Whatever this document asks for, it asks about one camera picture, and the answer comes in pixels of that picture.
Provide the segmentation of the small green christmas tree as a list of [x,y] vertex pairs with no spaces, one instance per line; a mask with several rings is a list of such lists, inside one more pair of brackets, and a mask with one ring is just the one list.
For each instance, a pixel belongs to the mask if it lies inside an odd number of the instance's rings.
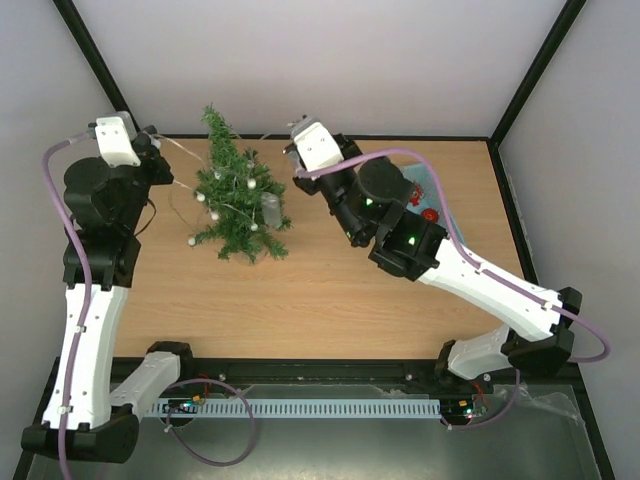
[[263,255],[286,258],[289,251],[274,235],[292,227],[283,208],[286,186],[213,106],[203,109],[202,120],[208,128],[208,160],[196,173],[194,198],[211,224],[194,233],[189,244],[218,243],[220,260],[241,257],[254,264]]

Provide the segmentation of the light blue plastic basket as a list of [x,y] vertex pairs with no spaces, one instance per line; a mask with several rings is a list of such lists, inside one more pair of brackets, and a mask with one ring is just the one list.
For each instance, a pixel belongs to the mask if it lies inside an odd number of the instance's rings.
[[403,176],[414,185],[414,191],[407,203],[407,209],[419,215],[421,215],[421,212],[426,208],[437,210],[439,213],[439,221],[436,224],[450,231],[445,219],[436,182],[427,168],[419,163],[403,166],[400,170]]

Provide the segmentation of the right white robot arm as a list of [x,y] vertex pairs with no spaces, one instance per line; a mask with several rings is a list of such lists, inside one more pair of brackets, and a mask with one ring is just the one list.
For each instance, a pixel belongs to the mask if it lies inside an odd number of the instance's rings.
[[580,292],[544,289],[474,254],[455,240],[452,225],[443,227],[410,210],[415,185],[388,157],[345,167],[361,151],[342,135],[294,142],[284,153],[295,185],[309,195],[322,194],[350,244],[369,247],[369,258],[380,269],[448,291],[501,320],[490,333],[443,345],[434,368],[443,389],[455,392],[509,367],[552,377],[569,361],[570,317],[579,311]]

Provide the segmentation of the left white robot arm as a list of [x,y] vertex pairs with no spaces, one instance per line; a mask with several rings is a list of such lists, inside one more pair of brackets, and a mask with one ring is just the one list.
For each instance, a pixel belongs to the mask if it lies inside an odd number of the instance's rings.
[[112,138],[97,157],[73,163],[59,193],[43,171],[69,244],[63,255],[66,327],[58,373],[39,423],[23,431],[24,450],[62,464],[124,463],[138,441],[139,424],[160,394],[180,376],[178,354],[149,349],[140,366],[110,387],[115,337],[141,243],[136,228],[155,185],[173,176],[155,130],[136,136],[121,127],[95,127],[93,138]]

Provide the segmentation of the fairy light string white beads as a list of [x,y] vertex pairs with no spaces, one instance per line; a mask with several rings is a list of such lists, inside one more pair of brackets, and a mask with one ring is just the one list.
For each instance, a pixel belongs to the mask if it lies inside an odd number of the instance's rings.
[[242,235],[292,227],[284,212],[286,187],[274,179],[269,167],[261,163],[258,152],[248,146],[224,123],[209,132],[209,150],[198,154],[177,140],[157,134],[198,162],[197,186],[191,189],[194,200],[205,210],[212,224],[195,228],[188,244],[195,246],[214,237],[213,231],[223,225],[237,228]]

